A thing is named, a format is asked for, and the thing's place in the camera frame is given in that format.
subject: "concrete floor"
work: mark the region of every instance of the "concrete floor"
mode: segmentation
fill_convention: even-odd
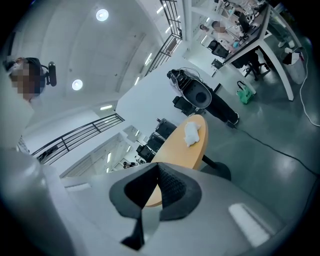
[[[277,56],[284,50],[277,47],[278,43],[273,36],[266,41]],[[308,41],[302,38],[301,43],[309,55],[308,79],[302,91],[303,101],[313,122],[320,124],[318,68],[312,59]],[[320,127],[313,126],[304,114],[299,94],[301,85],[290,80],[294,100],[289,101],[274,68],[259,81],[254,81],[251,74],[248,79],[257,92],[248,105],[242,104],[236,95],[229,94],[223,87],[217,92],[239,113],[237,127],[275,149],[299,158],[310,169],[318,172]],[[204,117],[209,127],[205,154],[213,161],[227,164],[232,182],[257,198],[285,223],[299,217],[316,180],[315,176],[296,160],[261,145],[241,131],[227,127],[209,113]]]

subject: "wooden table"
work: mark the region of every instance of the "wooden table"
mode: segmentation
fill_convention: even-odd
[[[187,122],[195,122],[201,125],[198,130],[200,141],[187,147],[184,140],[185,126]],[[199,114],[192,115],[180,124],[166,139],[162,147],[156,153],[152,163],[163,162],[174,164],[194,170],[198,170],[208,144],[208,125]],[[157,185],[145,206],[154,207],[162,203],[161,191]]]

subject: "fluorescent light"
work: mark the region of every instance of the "fluorescent light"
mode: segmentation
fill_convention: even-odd
[[[170,27],[168,27],[165,31],[165,33],[168,33],[169,29],[172,27],[172,24],[170,25]]]
[[[100,107],[100,110],[108,110],[108,109],[111,109],[111,108],[112,108],[112,105],[102,106],[102,107]]]
[[[204,39],[202,39],[202,41],[201,41],[201,43],[200,43],[200,44],[202,44],[202,42],[203,42],[206,38],[207,38],[207,36],[205,36],[205,37],[204,37]]]
[[[100,22],[104,22],[109,17],[109,12],[106,9],[100,9],[96,12],[96,19]]]
[[[111,153],[108,154],[108,157],[106,159],[106,162],[109,163],[110,162],[110,158],[111,158]]]
[[[134,85],[136,85],[136,84],[139,82],[139,79],[140,79],[140,77],[138,76],[138,77],[136,78],[136,80],[135,80]]]
[[[71,86],[72,86],[72,89],[74,89],[75,91],[79,91],[82,88],[83,83],[80,79],[77,79],[72,82]]]
[[[149,60],[150,60],[151,56],[152,56],[152,52],[150,52],[150,54],[149,54],[148,58],[146,59],[144,65],[147,65],[149,63]]]
[[[164,9],[164,7],[166,7],[167,6],[167,4],[165,3],[163,6],[161,6],[157,11],[156,11],[156,13],[158,14],[158,13],[160,13],[163,9]]]

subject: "metal railing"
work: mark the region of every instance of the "metal railing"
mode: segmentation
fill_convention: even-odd
[[[177,12],[177,1],[176,0],[160,0],[162,6],[166,5],[163,8],[166,20],[168,21],[168,26],[171,30],[170,36],[164,42],[160,51],[155,56],[152,61],[148,71],[145,75],[148,75],[150,72],[155,70],[158,66],[161,66],[162,63],[166,62],[175,51],[177,46],[182,40],[182,30],[181,22],[179,21],[180,17]]]
[[[47,143],[33,152],[32,156],[38,158],[42,164],[51,165],[77,146],[123,121],[118,114],[112,114],[89,122]]]

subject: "white tissue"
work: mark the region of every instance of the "white tissue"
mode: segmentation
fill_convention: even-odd
[[[188,122],[184,127],[185,138],[184,141],[186,142],[187,147],[190,147],[194,143],[200,140],[198,135],[198,130],[200,129],[201,125],[196,124],[195,122]]]

